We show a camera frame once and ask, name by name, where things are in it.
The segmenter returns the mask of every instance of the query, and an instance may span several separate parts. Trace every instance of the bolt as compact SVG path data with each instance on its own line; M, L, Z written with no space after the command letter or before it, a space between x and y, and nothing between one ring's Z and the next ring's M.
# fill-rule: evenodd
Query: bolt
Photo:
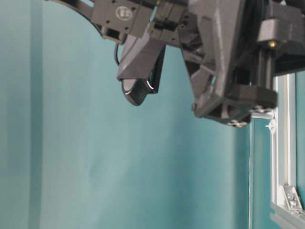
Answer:
M236 127L238 127L238 128L243 128L244 126L246 126L248 123L246 123L246 122L240 122L240 123L237 123L236 124Z
M254 112L258 112L258 113L267 113L272 111L272 109L270 108L264 108L263 106L257 105L254 108L252 108L251 110L249 110L249 112L254 113Z
M274 49L277 46L277 42L276 41L269 41L268 45L269 45L270 48Z
M235 126L237 125L237 121L236 120L232 120L231 122L228 123L229 126Z
M290 203L291 207L295 207L296 206L296 202L294 200L290 201L289 203Z
M293 200L295 197L292 193L288 193L287 198L288 198L288 200Z

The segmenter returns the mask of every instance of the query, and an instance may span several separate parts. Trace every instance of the blue-green fabric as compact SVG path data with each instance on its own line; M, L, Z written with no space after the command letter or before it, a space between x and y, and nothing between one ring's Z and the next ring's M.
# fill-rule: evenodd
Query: blue-green fabric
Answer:
M254 150L253 163L253 229L280 229L270 219L271 209L271 158L270 131L266 127L268 120L253 120L253 138L251 147Z
M297 188L305 206L305 73L296 77L296 147L297 147Z
M248 128L193 116L178 49L133 107L78 14L16 0L0 18L1 229L247 227Z

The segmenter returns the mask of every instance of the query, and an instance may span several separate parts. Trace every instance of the black cable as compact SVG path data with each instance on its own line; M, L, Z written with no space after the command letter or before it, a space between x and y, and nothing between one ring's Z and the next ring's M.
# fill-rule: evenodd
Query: black cable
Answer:
M116 43L115 44L115 49L114 49L114 60L115 60L116 64L119 66L120 61L119 61L119 57L118 57L118 52L119 52L119 44Z

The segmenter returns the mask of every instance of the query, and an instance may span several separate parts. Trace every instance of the circular label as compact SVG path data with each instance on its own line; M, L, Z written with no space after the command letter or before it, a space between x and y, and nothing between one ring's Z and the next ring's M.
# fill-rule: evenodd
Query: circular label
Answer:
M133 16L131 9L125 6L118 7L115 13L116 16L123 21L129 21Z

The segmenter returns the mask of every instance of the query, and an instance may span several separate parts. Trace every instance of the silver bracket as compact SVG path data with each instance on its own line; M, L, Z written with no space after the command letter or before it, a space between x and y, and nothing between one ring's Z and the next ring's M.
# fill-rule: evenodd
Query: silver bracket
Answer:
M294 186L282 186L282 189L288 209L292 211L303 212L303 206L296 188Z
M267 113L252 113L252 118L255 118L255 119L267 119L267 120L272 120L274 119L275 117L275 113L274 111L270 111L270 112L267 112Z

